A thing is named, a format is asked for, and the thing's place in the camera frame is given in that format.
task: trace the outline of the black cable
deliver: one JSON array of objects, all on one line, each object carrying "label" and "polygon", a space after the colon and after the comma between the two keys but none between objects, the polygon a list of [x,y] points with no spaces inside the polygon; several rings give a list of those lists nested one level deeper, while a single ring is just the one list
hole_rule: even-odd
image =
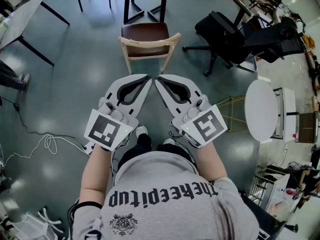
[{"label": "black cable", "polygon": [[186,149],[186,150],[187,150],[187,153],[193,158],[194,161],[196,161],[195,157],[192,155],[192,153],[190,152],[189,148],[188,148],[186,145],[181,144],[180,142],[178,142],[178,141],[176,140],[176,139],[179,139],[179,138],[183,137],[182,135],[174,135],[174,134],[172,133],[172,131],[169,131],[169,135],[170,135],[170,137],[172,137],[172,139],[173,139],[176,143],[178,143],[178,144],[181,145],[184,149]]},{"label": "black cable", "polygon": [[69,232],[70,232],[70,240],[72,240],[72,233],[73,233],[73,224],[74,224],[74,209],[76,207],[76,205],[79,203],[79,200],[77,200],[67,211],[66,213],[66,217],[68,220],[68,224],[69,224]]},{"label": "black cable", "polygon": [[15,111],[17,111],[17,113],[19,114],[20,122],[21,122],[21,124],[23,125],[23,127],[25,128],[25,130],[26,130],[26,132],[27,132],[28,134],[37,134],[37,135],[49,134],[49,135],[52,135],[52,136],[55,136],[55,137],[69,137],[69,138],[74,139],[76,142],[78,142],[78,143],[81,145],[82,149],[85,149],[85,146],[82,145],[82,143],[81,143],[77,138],[75,138],[75,137],[73,137],[73,136],[70,136],[70,135],[53,134],[53,133],[51,133],[51,132],[39,133],[39,132],[37,132],[37,131],[29,131],[29,130],[28,130],[28,127],[25,125],[25,123],[24,123],[23,120],[22,120],[22,116],[21,116],[21,114],[20,114],[20,109],[19,109],[18,105],[17,105],[16,103],[12,102],[11,100],[8,100],[8,99],[6,99],[6,98],[4,98],[4,97],[2,97],[2,96],[0,96],[0,99],[4,99],[5,101],[10,102],[10,103],[13,104],[13,107],[14,107]]}]

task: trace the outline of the black strap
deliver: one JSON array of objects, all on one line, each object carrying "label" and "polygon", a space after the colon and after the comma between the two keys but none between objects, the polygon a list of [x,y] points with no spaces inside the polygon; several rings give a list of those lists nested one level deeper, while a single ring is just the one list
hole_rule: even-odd
[{"label": "black strap", "polygon": [[84,207],[84,206],[94,206],[94,207],[97,207],[99,209],[102,209],[102,205],[100,203],[97,203],[97,202],[93,202],[93,201],[87,201],[87,202],[81,202],[81,203],[78,203],[74,210],[73,210],[73,213],[75,213],[75,211],[81,207]]}]

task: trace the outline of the cable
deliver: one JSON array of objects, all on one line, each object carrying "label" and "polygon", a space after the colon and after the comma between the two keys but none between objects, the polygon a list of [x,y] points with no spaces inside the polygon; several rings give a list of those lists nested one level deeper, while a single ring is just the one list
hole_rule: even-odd
[{"label": "cable", "polygon": [[287,153],[288,153],[288,152],[286,152],[286,153],[284,154],[284,159],[283,159],[282,163],[281,163],[278,167],[281,167],[281,166],[284,164],[284,162],[285,162],[285,160],[286,160]]},{"label": "cable", "polygon": [[28,127],[25,125],[25,123],[24,123],[23,120],[22,120],[22,116],[21,116],[21,114],[20,114],[20,108],[19,108],[19,106],[18,106],[16,103],[12,102],[11,100],[8,100],[8,99],[6,99],[6,98],[4,98],[4,97],[2,97],[2,96],[0,96],[0,99],[4,99],[5,101],[10,102],[10,103],[13,105],[15,111],[17,111],[17,113],[19,114],[19,118],[20,118],[21,124],[23,125],[23,127],[25,128],[25,130],[26,130],[26,132],[27,132],[28,134],[52,135],[52,136],[56,136],[56,137],[58,137],[58,136],[60,136],[60,137],[69,137],[69,138],[74,139],[76,142],[78,142],[78,143],[81,145],[82,148],[85,147],[76,137],[73,137],[73,136],[70,136],[70,135],[54,134],[54,133],[51,133],[51,132],[39,133],[39,132],[37,132],[37,131],[29,131],[29,130],[28,130]]},{"label": "cable", "polygon": [[68,219],[68,224],[69,224],[70,240],[72,240],[72,231],[73,231],[74,215],[75,215],[74,210],[78,203],[79,203],[79,199],[75,201],[75,203],[68,209],[66,213],[66,217]]},{"label": "cable", "polygon": [[[44,147],[46,149],[49,149],[49,151],[53,154],[53,155],[56,155],[58,153],[58,146],[57,146],[57,142],[56,142],[56,139],[62,139],[64,140],[65,142],[68,142],[69,144],[75,146],[78,150],[80,150],[81,152],[85,153],[87,155],[86,152],[84,152],[82,149],[80,149],[77,145],[73,144],[72,142],[70,142],[69,140],[65,139],[65,138],[62,138],[62,137],[54,137],[52,134],[46,134],[45,136],[42,137],[42,139],[40,139],[38,145],[32,150],[31,154],[29,156],[24,156],[24,155],[20,155],[18,153],[13,153],[12,155],[9,156],[9,158],[5,161],[5,157],[4,157],[4,152],[2,150],[2,146],[1,146],[1,143],[0,143],[0,149],[1,149],[1,153],[2,153],[2,158],[0,158],[0,162],[2,163],[2,166],[5,168],[6,165],[7,165],[7,162],[10,158],[14,157],[15,155],[21,157],[21,158],[27,158],[29,159],[32,154],[34,153],[34,151],[39,147],[41,141],[44,139]],[[53,139],[53,142],[54,142],[54,145],[55,145],[55,152],[52,151],[52,149],[50,148],[51,146],[51,140]]]}]

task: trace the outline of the person's leg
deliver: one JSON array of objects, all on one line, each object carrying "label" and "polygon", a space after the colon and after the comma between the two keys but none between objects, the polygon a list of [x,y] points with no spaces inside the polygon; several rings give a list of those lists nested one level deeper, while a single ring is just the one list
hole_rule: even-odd
[{"label": "person's leg", "polygon": [[120,167],[130,159],[151,151],[151,138],[148,136],[147,129],[144,126],[138,127],[136,129],[136,134],[138,135],[136,145],[124,153],[119,161],[118,171]]},{"label": "person's leg", "polygon": [[3,61],[0,60],[0,85],[16,90],[24,90],[26,82],[21,81],[17,74]]},{"label": "person's leg", "polygon": [[193,163],[190,155],[183,148],[175,145],[175,141],[172,138],[166,139],[163,144],[158,145],[156,151],[177,154]]}]

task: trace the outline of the black pants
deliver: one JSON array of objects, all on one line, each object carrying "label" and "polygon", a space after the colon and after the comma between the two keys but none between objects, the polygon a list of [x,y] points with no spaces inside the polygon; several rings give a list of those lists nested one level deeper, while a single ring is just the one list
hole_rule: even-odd
[{"label": "black pants", "polygon": [[[191,160],[190,155],[183,148],[179,146],[172,145],[172,144],[164,144],[164,145],[160,144],[158,145],[156,151],[163,151],[163,152],[177,154],[187,159],[193,165],[195,165]],[[127,152],[125,152],[124,155],[122,156],[118,164],[118,171],[125,162],[128,162],[130,159],[148,152],[151,152],[151,138],[147,134],[142,133],[139,135],[136,145],[133,148],[129,149]]]},{"label": "black pants", "polygon": [[2,60],[0,60],[0,85],[16,90],[24,90],[26,83],[20,81],[17,74]]}]

